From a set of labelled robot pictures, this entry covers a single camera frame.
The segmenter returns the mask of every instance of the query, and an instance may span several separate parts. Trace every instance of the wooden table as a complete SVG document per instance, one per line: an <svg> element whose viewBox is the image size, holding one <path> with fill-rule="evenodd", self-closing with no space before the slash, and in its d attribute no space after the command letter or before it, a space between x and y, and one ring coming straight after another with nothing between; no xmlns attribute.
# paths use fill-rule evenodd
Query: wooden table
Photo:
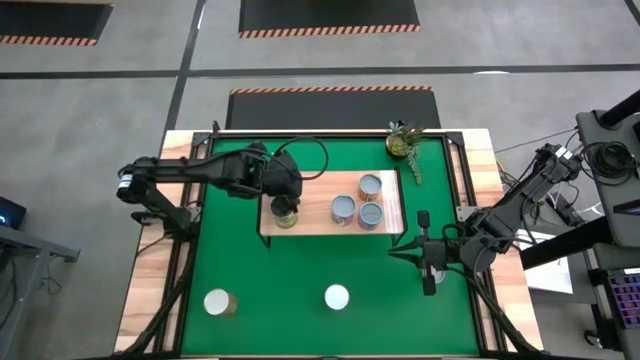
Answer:
<svg viewBox="0 0 640 360"><path fill-rule="evenodd" d="M351 130L330 130L332 133ZM489 131L486 129L461 129L461 130L427 130L434 133L459 131L464 134L465 150L471 173L471 181L478 206L492 206L503 196L502 184L498 174L495 155L491 145ZM161 157L164 159L189 156L194 132L192 130L168 131L162 147ZM221 133L255 133L247 130L221 130ZM278 133L291 133L299 135L305 130L277 130ZM457 156L453 157L454 170L457 174L457 187L461 203L468 204L465 191L461 164ZM174 204L180 204L183 192L182 184L159 184L158 189ZM197 186L192 189L192 194L197 191ZM139 246L143 247L162 236L161 225L147 226L143 229ZM124 304L120 328L117 334L114 351L126 349L138 337L140 332L149 323L149 320L158 310L164 289L169 256L172 241L163 240L145 251L145 255L138 258L134 264L131 283ZM529 296L524 270L520 262L519 254L511 249L507 254L500 255L491 266L495 290L500 306L511 319L516 328L524 337L538 349L542 349L542 340L538 331L538 325ZM169 326L165 334L165 347L170 348L174 337L176 313L178 303L174 306L169 317ZM489 349L495 349L492 322L486 308L482 311L487 343Z"/></svg>

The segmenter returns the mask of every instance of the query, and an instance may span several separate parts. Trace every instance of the small plant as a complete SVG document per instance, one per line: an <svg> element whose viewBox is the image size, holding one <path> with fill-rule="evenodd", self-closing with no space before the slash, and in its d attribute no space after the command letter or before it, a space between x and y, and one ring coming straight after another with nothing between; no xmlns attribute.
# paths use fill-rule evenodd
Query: small plant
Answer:
<svg viewBox="0 0 640 360"><path fill-rule="evenodd" d="M402 121L389 123L389 136L386 141L387 153L395 160L407 159L409 167L416 179L416 184L422 184L422 174L418 166L420 155L418 143L422 139L422 128L405 125Z"/></svg>

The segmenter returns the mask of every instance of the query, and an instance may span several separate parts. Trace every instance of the wooden board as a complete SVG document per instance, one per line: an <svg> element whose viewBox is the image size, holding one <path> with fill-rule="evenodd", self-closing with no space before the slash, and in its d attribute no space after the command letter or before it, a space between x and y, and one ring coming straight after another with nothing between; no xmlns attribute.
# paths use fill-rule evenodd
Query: wooden board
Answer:
<svg viewBox="0 0 640 360"><path fill-rule="evenodd" d="M315 175L303 172L302 176ZM384 220L373 230L364 230L354 218L347 226L338 226L331 221L331 202L338 195L350 195L356 201L356 214L365 202L358 197L358 185L364 175L373 174L382 180L382 191L376 202L384 209ZM302 235L367 235L401 234L404 231L400 191L394 170L385 171L327 171L321 177L305 181L298 222L290 229L282 229L275 224L271 212L272 198L262 197L260 214L260 234L264 236Z"/></svg>
<svg viewBox="0 0 640 360"><path fill-rule="evenodd" d="M188 156L191 150L191 141L194 132L207 132L210 130L194 131L194 130L174 130L168 131L162 148L161 157L165 159L180 158ZM330 133L350 133L350 132L368 131L371 133L384 133L385 130L326 130ZM471 173L471 181L478 206L492 206L503 196L500 175L496 165L496 158L493 153L491 138L487 129L449 129L449 130L426 130L429 133L446 133L451 131L460 131L464 134L465 151L469 170ZM255 130L222 130L221 133L255 133ZM301 135L309 132L321 132L319 130L263 130L264 133L289 133L291 136ZM461 164L457 157L453 157L454 171L458 189L461 195L463 205L467 201L464 192L464 183L462 181ZM180 203L182 196L181 184L160 184L158 189L171 200L174 204ZM159 236L159 230L153 228L145 228L142 232L140 246L144 246L149 242L156 240ZM164 279L167 273L169 255L171 253L170 243L155 247L153 251L148 250L147 256L153 254L153 259L138 259L134 264L131 283L125 301L122 320L117 334L114 351L122 351L131 345L144 327L149 323L155 312L160 306L162 299L162 289ZM529 289L524 276L524 269L520 262L520 256L517 251L511 249L505 255L499 255L496 261L491 265L495 290L497 293L498 303L504 309L507 316L511 319L515 327L522 335L538 349L542 349L542 339L538 331ZM482 307L482 319L487 335L489 349L495 349L495 339L493 338L493 330L491 326L491 318L484 306ZM174 307L172 316L169 318L169 329L167 331L167 340L172 340L173 330L175 326L175 313L177 307ZM171 344L171 341L165 341L165 344Z"/></svg>

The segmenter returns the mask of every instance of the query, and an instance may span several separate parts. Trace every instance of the gray floor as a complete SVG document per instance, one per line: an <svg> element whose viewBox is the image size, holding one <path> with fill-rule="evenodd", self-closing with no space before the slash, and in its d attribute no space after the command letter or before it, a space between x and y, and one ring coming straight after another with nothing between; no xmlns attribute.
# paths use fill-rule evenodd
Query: gray floor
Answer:
<svg viewBox="0 0 640 360"><path fill-rule="evenodd" d="M177 70L196 1L115 2L98 46L0 45L0 72ZM640 63L640 27L622 0L416 4L419 33L241 40L239 2L209 0L192 68ZM176 127L224 124L233 88L419 84L434 87L443 127L489 128L499 150L571 129L577 112L610 107L638 83L640 72L189 79ZM129 218L134 209L115 197L115 173L157 153L174 84L0 80L0 194L29 208L26 231L83 249L77 264L52 265L64 289L39 294L20 359L98 356L113 348L140 231ZM564 144L569 135L547 141ZM543 143L498 158L517 175ZM598 201L587 180L575 182L579 209ZM573 190L561 191L572 198ZM583 343L582 331L593 327L588 308L537 305L536 315L547 350L621 358Z"/></svg>

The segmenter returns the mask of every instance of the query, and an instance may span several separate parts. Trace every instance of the black floor mat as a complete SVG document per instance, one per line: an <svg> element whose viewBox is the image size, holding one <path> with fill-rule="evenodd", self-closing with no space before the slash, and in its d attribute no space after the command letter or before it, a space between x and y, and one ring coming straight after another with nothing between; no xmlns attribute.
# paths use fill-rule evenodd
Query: black floor mat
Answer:
<svg viewBox="0 0 640 360"><path fill-rule="evenodd" d="M384 129L402 120L440 129L429 86L236 89L227 129Z"/></svg>
<svg viewBox="0 0 640 360"><path fill-rule="evenodd" d="M240 37L420 30L413 0L242 0Z"/></svg>
<svg viewBox="0 0 640 360"><path fill-rule="evenodd" d="M0 2L0 44L93 46L113 4Z"/></svg>

